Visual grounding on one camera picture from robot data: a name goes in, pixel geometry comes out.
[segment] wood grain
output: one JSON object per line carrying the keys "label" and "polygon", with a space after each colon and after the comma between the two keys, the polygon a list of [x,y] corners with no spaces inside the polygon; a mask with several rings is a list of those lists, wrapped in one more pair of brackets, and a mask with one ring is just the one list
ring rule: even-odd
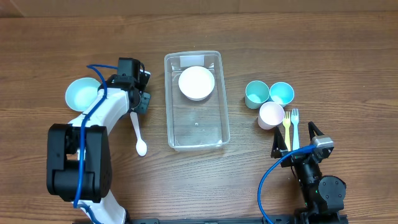
{"label": "wood grain", "polygon": [[[149,152],[137,156],[131,122],[110,135],[112,191],[134,218],[259,217],[259,180],[275,162],[272,133],[243,102],[251,80],[295,88],[300,142],[314,121],[336,142],[320,165],[347,183],[350,223],[398,219],[398,12],[32,18],[0,20],[0,223],[84,220],[45,186],[47,131],[78,113],[67,86],[95,77],[90,63],[134,57],[152,72],[141,117]],[[231,141],[218,151],[177,153],[167,144],[164,57],[218,50],[223,59]],[[103,70],[105,76],[110,71]],[[303,206],[289,169],[262,193],[269,213]]]}

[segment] fork handle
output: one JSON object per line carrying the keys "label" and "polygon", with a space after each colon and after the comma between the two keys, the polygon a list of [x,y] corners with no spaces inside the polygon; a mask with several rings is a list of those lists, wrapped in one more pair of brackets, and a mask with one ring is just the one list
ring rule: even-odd
{"label": "fork handle", "polygon": [[293,125],[293,150],[300,148],[299,127],[297,126],[297,124]]}
{"label": "fork handle", "polygon": [[290,126],[285,127],[285,144],[286,144],[287,150],[290,152],[292,150],[292,148],[290,147],[289,128],[290,128]]}

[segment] spoon handle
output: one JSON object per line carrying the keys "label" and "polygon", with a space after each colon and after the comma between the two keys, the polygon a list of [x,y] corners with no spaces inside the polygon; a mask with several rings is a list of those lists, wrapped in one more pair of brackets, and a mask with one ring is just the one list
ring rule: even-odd
{"label": "spoon handle", "polygon": [[134,127],[134,130],[136,132],[137,141],[139,141],[141,139],[141,133],[140,133],[140,130],[139,130],[139,122],[138,122],[137,113],[131,112],[130,113],[130,118],[131,118],[132,126]]}

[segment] green cup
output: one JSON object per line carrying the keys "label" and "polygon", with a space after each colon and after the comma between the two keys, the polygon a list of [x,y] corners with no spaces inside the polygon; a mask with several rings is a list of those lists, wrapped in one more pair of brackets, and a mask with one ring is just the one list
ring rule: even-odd
{"label": "green cup", "polygon": [[258,109],[268,100],[269,88],[267,84],[259,80],[251,81],[246,86],[244,102],[250,109]]}

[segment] light blue cup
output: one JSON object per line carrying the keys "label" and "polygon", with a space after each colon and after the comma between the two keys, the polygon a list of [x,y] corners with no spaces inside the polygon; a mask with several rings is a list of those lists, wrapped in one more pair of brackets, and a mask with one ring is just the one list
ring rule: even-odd
{"label": "light blue cup", "polygon": [[269,88],[267,84],[259,80],[251,81],[246,86],[244,102],[250,109],[258,109],[269,98]]}
{"label": "light blue cup", "polygon": [[74,111],[85,111],[98,95],[99,81],[95,78],[80,78],[71,83],[65,92],[65,101]]}
{"label": "light blue cup", "polygon": [[291,85],[286,82],[277,82],[271,86],[269,90],[269,101],[280,104],[285,107],[294,99],[294,90]]}

